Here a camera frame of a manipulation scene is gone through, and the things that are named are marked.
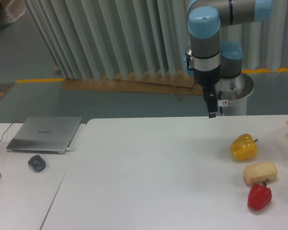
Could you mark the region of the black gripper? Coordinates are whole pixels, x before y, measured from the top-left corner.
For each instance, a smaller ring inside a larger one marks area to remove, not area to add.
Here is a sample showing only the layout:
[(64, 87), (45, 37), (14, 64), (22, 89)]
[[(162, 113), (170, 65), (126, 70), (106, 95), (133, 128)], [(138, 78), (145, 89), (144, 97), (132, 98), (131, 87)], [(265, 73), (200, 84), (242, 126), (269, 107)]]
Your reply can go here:
[(214, 118), (217, 113), (217, 94), (215, 85), (220, 81), (220, 68), (209, 71), (194, 70), (195, 82), (203, 87), (204, 101), (208, 110), (208, 117)]

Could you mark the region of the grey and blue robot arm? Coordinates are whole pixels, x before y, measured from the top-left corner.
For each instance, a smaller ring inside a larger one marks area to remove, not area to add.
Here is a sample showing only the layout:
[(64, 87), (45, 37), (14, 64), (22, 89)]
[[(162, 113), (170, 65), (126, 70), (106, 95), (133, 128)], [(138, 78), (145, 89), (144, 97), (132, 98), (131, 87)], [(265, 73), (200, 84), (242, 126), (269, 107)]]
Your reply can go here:
[(185, 51), (188, 71), (202, 87), (209, 118), (247, 114), (254, 90), (251, 77), (242, 73), (240, 44), (220, 40), (220, 28), (268, 20), (270, 0), (193, 0), (187, 20), (190, 46)]

